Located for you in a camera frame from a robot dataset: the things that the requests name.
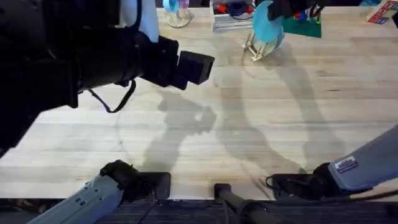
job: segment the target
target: gray robot arm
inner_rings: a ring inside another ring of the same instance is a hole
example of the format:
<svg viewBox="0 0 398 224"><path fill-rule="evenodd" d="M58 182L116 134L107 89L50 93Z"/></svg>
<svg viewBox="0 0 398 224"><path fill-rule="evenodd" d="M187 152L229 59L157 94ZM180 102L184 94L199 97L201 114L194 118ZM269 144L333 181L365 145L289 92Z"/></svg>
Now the gray robot arm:
<svg viewBox="0 0 398 224"><path fill-rule="evenodd" d="M339 188L372 189L398 177L398 126L347 156L331 162L328 170Z"/></svg>
<svg viewBox="0 0 398 224"><path fill-rule="evenodd" d="M111 213L124 201L170 195L170 174L138 172L123 161L104 166L82 189L29 224L90 224Z"/></svg>
<svg viewBox="0 0 398 224"><path fill-rule="evenodd" d="M107 175L98 175L74 195L35 218L29 224L94 223L120 205L124 190L119 189L118 185Z"/></svg>
<svg viewBox="0 0 398 224"><path fill-rule="evenodd" d="M347 197L398 177L398 125L356 151L318 166L313 174L274 174L272 186L277 200L292 195L308 200ZM394 195L396 191L386 192Z"/></svg>

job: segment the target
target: dark floor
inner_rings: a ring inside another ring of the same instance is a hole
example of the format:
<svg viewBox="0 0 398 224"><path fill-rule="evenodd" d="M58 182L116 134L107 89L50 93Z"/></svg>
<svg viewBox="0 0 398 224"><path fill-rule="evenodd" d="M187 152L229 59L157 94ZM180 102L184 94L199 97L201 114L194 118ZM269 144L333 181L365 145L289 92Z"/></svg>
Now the dark floor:
<svg viewBox="0 0 398 224"><path fill-rule="evenodd" d="M321 207L275 207L267 206L270 214L288 219L293 223L305 224L371 224L398 223L398 218L390 217L385 209L387 203L352 203ZM115 212L103 217L97 224L137 224L141 217L153 206L148 202L134 202L119 207ZM22 224L36 215L31 213L0 213L0 223ZM231 222L237 223L230 212ZM145 223L224 223L223 206L213 201L163 201L149 212L141 222Z"/></svg>

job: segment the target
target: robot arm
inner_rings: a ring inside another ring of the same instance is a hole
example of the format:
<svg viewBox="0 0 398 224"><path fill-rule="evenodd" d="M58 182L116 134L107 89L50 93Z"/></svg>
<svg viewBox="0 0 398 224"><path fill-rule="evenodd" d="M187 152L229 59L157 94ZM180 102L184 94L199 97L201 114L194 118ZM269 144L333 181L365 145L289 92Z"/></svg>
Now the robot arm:
<svg viewBox="0 0 398 224"><path fill-rule="evenodd" d="M93 180L29 224L90 224L111 213L125 200L149 195L165 199L170 192L169 173L142 173L123 161L103 167Z"/></svg>
<svg viewBox="0 0 398 224"><path fill-rule="evenodd" d="M313 174L274 174L276 199L347 197L398 177L398 125L356 151L318 166Z"/></svg>
<svg viewBox="0 0 398 224"><path fill-rule="evenodd" d="M181 90L209 78L213 57L177 53L154 0L0 0L0 157L41 112L77 108L85 90L130 85L116 112L137 77Z"/></svg>

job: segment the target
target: red object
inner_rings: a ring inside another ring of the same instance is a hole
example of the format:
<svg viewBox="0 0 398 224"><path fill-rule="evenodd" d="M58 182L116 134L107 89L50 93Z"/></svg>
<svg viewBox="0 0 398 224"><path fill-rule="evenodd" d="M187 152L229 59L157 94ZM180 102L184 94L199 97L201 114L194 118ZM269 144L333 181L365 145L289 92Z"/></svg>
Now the red object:
<svg viewBox="0 0 398 224"><path fill-rule="evenodd" d="M385 3L385 5L383 5L383 9L390 9L390 8L392 8L393 6L395 6L395 4L396 4L397 2L395 2L395 1L388 1L387 3Z"/></svg>
<svg viewBox="0 0 398 224"><path fill-rule="evenodd" d="M254 9L253 9L251 6L249 6L249 7L246 9L246 12L247 12L248 14L252 14L252 12L254 12Z"/></svg>
<svg viewBox="0 0 398 224"><path fill-rule="evenodd" d="M218 5L217 6L217 11L220 13L225 13L226 12L226 6L225 5Z"/></svg>
<svg viewBox="0 0 398 224"><path fill-rule="evenodd" d="M381 18L381 16L374 15L374 16L372 16L372 18L370 18L370 20L368 20L368 22L376 22L376 21L378 21L380 18Z"/></svg>

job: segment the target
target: wooden table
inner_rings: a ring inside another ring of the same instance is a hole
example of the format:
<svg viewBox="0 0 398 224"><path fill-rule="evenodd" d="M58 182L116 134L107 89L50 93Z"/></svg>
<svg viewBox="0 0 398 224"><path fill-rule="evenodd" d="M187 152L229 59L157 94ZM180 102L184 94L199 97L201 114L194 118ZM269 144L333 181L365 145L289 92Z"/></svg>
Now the wooden table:
<svg viewBox="0 0 398 224"><path fill-rule="evenodd" d="M249 30L212 33L208 9L192 9L192 22L174 29L159 11L162 35L216 58L210 79L186 91L138 80L118 114L88 93L77 110L42 114L0 160L0 197L68 197L122 159L169 171L171 198L212 198L217 182L244 198L272 198L259 178L311 172L398 123L398 29L367 23L369 10L326 8L322 39L287 34L258 63L241 51ZM125 91L98 93L116 106Z"/></svg>

